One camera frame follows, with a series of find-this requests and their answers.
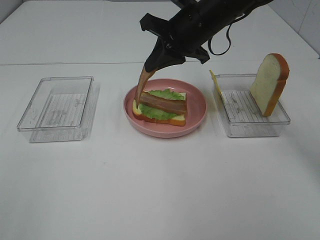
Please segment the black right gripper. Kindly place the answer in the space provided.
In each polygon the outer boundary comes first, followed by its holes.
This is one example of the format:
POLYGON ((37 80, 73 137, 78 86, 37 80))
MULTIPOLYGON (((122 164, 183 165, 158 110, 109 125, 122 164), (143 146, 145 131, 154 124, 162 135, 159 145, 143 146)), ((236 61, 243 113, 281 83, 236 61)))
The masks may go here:
POLYGON ((209 60, 202 45, 240 16, 238 0, 178 0, 180 11, 169 20, 147 13, 141 20, 143 31, 157 36, 145 61, 146 71, 181 65, 187 57, 201 63, 209 60))

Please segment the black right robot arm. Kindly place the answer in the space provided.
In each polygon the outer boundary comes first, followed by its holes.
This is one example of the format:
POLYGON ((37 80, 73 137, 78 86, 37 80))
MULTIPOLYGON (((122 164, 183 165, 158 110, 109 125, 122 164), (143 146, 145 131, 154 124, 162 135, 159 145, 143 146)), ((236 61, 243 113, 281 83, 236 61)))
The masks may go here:
POLYGON ((144 63, 145 71, 180 65, 186 58, 204 64, 210 59, 202 47, 205 42, 268 3, 267 0, 175 0, 180 10, 170 20, 147 13, 139 21, 141 29, 155 34, 157 41, 144 63))

